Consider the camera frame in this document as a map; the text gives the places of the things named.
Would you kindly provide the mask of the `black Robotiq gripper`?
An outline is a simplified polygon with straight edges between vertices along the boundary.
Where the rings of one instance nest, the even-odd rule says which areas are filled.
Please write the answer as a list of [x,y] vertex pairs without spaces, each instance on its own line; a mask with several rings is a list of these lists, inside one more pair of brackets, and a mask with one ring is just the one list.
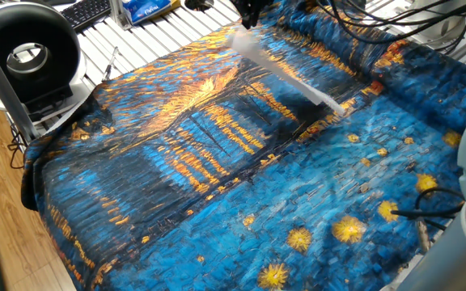
[[231,0],[231,3],[240,12],[243,26],[250,29],[257,25],[261,12],[273,0]]

